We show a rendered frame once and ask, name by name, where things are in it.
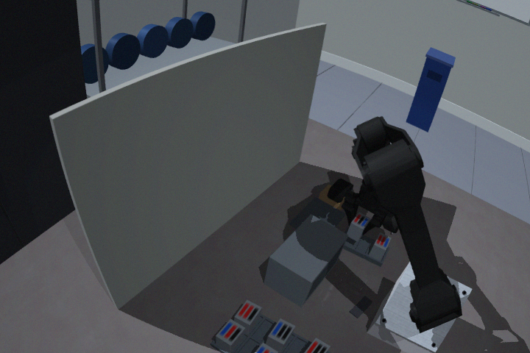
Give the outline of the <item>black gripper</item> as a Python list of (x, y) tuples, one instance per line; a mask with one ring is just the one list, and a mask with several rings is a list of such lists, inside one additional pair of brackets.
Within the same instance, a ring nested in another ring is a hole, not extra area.
[(398, 232), (395, 216), (379, 205), (374, 191), (369, 193), (364, 180), (359, 193), (351, 191), (352, 189), (352, 184), (343, 179), (338, 179), (330, 187), (327, 195), (329, 199), (334, 200), (336, 203), (342, 202), (345, 197), (342, 209), (346, 213), (349, 227), (351, 221), (356, 217), (358, 206), (360, 206), (374, 214), (371, 221), (365, 227), (362, 233), (363, 235), (374, 227), (381, 227), (382, 224), (384, 229), (393, 233)]

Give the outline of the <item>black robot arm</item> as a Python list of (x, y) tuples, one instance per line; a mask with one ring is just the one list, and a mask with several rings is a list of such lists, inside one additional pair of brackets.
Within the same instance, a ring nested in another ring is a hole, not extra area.
[(438, 266), (420, 206), (425, 189), (418, 148), (399, 127), (375, 117), (357, 125), (352, 155), (367, 190), (395, 216), (415, 279), (409, 315), (420, 333), (462, 316), (457, 288)]

